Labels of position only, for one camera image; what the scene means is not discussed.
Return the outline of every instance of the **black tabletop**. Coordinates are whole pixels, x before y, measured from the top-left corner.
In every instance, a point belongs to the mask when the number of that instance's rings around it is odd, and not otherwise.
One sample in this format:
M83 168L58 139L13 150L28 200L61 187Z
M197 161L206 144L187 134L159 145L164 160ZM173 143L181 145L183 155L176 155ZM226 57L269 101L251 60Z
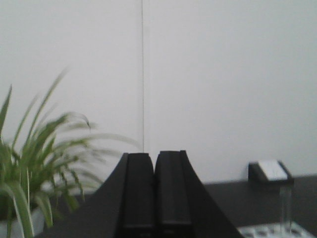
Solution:
M236 227L279 222L278 187L242 181L209 183L206 189ZM317 237L317 176L295 178L292 220Z

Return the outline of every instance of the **clear plastic tray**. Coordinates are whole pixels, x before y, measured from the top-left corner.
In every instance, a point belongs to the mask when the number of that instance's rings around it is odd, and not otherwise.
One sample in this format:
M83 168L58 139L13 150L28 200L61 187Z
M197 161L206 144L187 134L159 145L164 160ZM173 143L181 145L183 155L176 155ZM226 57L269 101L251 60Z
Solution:
M283 233L280 223L239 227L238 231L245 238L316 238L295 222L292 222L290 230Z

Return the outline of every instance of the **clear glass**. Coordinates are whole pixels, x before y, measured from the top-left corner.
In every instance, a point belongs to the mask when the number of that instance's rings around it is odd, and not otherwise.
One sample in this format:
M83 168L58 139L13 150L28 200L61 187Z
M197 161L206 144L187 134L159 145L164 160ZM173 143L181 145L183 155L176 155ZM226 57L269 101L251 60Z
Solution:
M292 226L292 214L291 214L291 202L292 202L292 187L282 186L280 188L280 202L281 202L281 214L280 214L280 227L281 238L287 238L291 235Z

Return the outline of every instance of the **black object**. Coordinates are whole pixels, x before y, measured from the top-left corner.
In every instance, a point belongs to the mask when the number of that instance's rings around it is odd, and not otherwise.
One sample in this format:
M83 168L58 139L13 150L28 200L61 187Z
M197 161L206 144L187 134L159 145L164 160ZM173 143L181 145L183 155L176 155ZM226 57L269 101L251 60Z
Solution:
M154 236L153 165L148 154L129 154L123 210L125 237Z
M285 165L281 161L277 161L281 169L286 173L287 179L277 179L277 180L269 180L265 175L264 171L262 170L259 163L249 163L248 167L248 180L254 181L256 183L262 185L282 185L282 184L293 184L294 178L292 177L291 173L287 170Z
M36 238L114 238L120 235L128 154L104 184L65 221L39 234Z
M155 167L160 237L193 237L179 152L160 152Z
M36 238L242 238L195 174L185 151L123 154L91 198Z

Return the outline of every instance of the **potted plant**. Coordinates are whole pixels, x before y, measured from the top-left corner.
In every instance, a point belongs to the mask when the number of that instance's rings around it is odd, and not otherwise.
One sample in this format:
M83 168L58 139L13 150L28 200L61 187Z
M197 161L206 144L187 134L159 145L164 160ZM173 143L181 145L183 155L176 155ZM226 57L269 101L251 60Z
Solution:
M71 139L56 139L65 131L90 129L85 116L65 113L53 120L46 116L39 120L43 108L64 73L54 81L37 109L24 143L20 149L16 142L35 100L27 108L12 142L1 135L9 107L11 88L0 110L0 220L6 220L7 238L11 238L14 219L21 226L22 237L34 236L31 212L38 207L44 215L47 227L53 225L53 207L50 198L63 196L70 209L78 206L72 195L78 189L84 197L84 188L96 187L101 182L93 173L74 167L88 163L98 153L114 153L96 149L90 142L96 138L111 138L136 144L135 141L115 134L93 134Z

